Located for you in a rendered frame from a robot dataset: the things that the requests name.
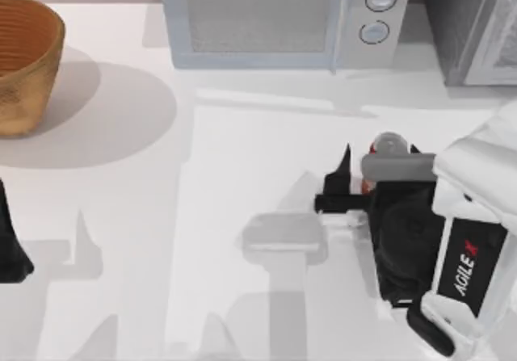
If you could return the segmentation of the red bottle with grey cap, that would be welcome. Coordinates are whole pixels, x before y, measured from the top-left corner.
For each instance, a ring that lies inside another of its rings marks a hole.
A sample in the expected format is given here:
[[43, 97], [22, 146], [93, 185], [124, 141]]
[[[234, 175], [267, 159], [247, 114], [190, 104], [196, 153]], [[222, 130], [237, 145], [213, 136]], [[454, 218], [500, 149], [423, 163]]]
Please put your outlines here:
[[[376, 136], [370, 144], [369, 154], [381, 155], [404, 155], [410, 152], [410, 145], [407, 140], [395, 132], [383, 132]], [[370, 181], [363, 174], [360, 190], [363, 195], [369, 194], [376, 186], [376, 183]]]

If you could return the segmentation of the microwave oven door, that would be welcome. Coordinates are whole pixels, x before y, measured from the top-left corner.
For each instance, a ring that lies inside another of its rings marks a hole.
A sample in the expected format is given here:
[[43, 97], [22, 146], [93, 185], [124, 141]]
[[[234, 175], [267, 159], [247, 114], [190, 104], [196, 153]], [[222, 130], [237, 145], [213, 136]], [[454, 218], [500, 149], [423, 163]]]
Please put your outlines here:
[[162, 0], [177, 69], [338, 68], [348, 0]]

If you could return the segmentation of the woven brown basket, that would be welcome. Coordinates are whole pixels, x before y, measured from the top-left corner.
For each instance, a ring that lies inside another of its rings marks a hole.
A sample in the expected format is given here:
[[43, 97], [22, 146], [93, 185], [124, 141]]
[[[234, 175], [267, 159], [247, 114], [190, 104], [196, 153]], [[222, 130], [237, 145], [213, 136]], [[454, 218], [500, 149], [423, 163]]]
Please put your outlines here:
[[56, 82], [65, 23], [36, 0], [0, 0], [0, 137], [23, 136], [42, 120]]

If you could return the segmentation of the pale microwave oven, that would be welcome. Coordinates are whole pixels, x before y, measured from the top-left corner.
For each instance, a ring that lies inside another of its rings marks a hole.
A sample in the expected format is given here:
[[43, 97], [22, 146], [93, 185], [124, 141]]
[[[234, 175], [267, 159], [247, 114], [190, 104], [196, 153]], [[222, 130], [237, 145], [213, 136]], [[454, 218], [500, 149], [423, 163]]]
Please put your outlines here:
[[[393, 62], [397, 48], [402, 22], [406, 13], [408, 0], [397, 0], [397, 4], [385, 12], [372, 12], [365, 5], [365, 0], [350, 0], [347, 18], [346, 43], [344, 48], [344, 67], [342, 69], [383, 69]], [[368, 45], [359, 38], [360, 28], [366, 24], [381, 20], [389, 25], [390, 34], [381, 44]]]

